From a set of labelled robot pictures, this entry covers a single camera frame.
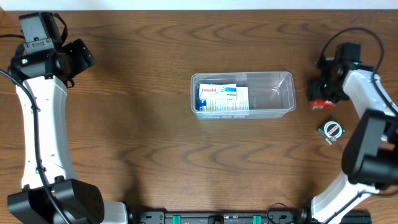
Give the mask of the dark green round-label box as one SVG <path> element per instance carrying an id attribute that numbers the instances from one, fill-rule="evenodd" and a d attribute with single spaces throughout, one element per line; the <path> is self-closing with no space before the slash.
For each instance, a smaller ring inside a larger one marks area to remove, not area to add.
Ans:
<path id="1" fill-rule="evenodd" d="M 320 134 L 329 145 L 332 145 L 344 136 L 346 130 L 335 118 L 329 117 L 318 127 L 317 133 Z"/>

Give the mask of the white Panadol box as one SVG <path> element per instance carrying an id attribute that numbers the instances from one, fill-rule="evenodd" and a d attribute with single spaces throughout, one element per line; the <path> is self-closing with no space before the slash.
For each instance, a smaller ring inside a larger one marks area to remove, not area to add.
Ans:
<path id="1" fill-rule="evenodd" d="M 198 98 L 207 99 L 233 99 L 236 98 L 236 84 L 200 84 L 198 89 Z"/>

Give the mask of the blue KoolFever box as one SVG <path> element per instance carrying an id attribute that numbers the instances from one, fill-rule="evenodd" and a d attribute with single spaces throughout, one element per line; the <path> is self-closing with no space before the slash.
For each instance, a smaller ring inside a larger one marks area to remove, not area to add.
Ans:
<path id="1" fill-rule="evenodd" d="M 207 99 L 198 98 L 198 89 L 194 112 L 198 119 L 241 119 L 249 115 L 248 87 L 238 87 L 236 98 Z"/>

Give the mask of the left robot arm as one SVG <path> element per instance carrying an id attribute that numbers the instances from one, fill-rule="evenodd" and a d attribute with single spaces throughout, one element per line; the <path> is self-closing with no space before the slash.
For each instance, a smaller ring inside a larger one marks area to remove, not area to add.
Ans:
<path id="1" fill-rule="evenodd" d="M 96 63 L 81 39 L 67 42 L 57 13 L 20 18 L 22 38 L 4 71 L 22 106 L 25 165 L 21 191 L 9 195 L 9 212 L 22 223 L 128 223 L 127 206 L 110 202 L 78 179 L 70 155 L 67 90 L 74 77 Z"/>

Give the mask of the clear plastic container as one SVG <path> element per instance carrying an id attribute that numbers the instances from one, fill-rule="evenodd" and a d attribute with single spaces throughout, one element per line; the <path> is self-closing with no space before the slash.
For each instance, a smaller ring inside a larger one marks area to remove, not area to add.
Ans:
<path id="1" fill-rule="evenodd" d="M 191 78 L 193 112 L 200 84 L 248 87 L 249 115 L 241 119 L 281 118 L 296 107 L 294 82 L 289 72 L 196 73 Z"/>

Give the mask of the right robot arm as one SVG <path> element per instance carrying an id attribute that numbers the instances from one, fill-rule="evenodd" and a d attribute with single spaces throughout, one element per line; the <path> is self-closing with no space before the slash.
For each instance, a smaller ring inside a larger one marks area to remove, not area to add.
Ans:
<path id="1" fill-rule="evenodd" d="M 321 56 L 321 77 L 308 82 L 311 109 L 350 100 L 359 123 L 341 159 L 341 172 L 302 212 L 302 223 L 366 223 L 369 217 L 353 215 L 355 206 L 375 195 L 385 197 L 397 185 L 397 149 L 382 149 L 385 141 L 397 146 L 397 106 L 381 85 L 377 71 L 360 61 L 361 46 L 343 43 L 335 56 Z"/>

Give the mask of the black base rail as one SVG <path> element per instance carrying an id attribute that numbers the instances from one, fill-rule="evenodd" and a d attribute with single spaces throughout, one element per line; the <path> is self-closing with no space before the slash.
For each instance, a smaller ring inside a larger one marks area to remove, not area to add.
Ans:
<path id="1" fill-rule="evenodd" d="M 300 224 L 316 223 L 304 212 L 276 209 L 265 213 L 170 213 L 142 212 L 134 218 L 143 224 Z"/>

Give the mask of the red medicine box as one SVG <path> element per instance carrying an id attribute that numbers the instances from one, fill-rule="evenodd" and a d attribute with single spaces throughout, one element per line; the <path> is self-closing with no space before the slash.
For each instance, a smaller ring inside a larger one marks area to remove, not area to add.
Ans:
<path id="1" fill-rule="evenodd" d="M 335 104 L 332 101 L 321 100 L 321 99 L 310 101 L 309 104 L 312 110 L 325 110 L 333 108 L 335 106 Z"/>

